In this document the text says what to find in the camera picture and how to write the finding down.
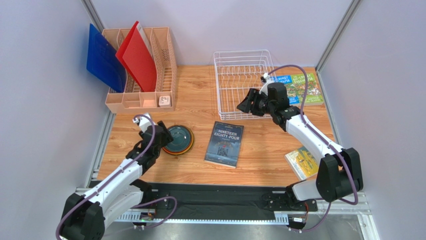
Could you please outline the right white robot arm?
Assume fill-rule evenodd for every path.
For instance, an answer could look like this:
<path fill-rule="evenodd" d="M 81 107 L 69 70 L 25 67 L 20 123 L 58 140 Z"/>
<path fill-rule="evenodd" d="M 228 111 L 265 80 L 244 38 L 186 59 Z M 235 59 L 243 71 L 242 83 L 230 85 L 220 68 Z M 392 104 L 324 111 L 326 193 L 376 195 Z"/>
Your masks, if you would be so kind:
<path fill-rule="evenodd" d="M 266 84 L 261 90 L 251 88 L 236 107 L 243 113 L 271 116 L 273 122 L 295 137 L 318 164 L 315 180 L 303 180 L 286 187 L 291 204 L 310 199 L 329 203 L 357 193 L 364 187 L 360 155 L 354 148 L 344 148 L 320 132 L 297 106 L 290 105 L 287 89 L 280 82 Z"/>

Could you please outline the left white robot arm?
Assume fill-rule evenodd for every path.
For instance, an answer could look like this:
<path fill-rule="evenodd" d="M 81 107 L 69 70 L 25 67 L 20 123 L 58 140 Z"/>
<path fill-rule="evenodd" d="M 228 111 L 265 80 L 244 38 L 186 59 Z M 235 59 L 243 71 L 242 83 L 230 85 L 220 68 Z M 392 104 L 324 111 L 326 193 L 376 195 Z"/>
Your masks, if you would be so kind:
<path fill-rule="evenodd" d="M 140 177 L 160 156 L 161 149 L 173 141 L 162 121 L 149 114 L 138 114 L 133 122 L 140 128 L 141 140 L 121 164 L 103 181 L 82 195 L 73 193 L 64 205 L 55 230 L 58 240 L 100 240 L 106 229 L 128 209 L 142 202 L 150 187 L 140 187 Z"/>

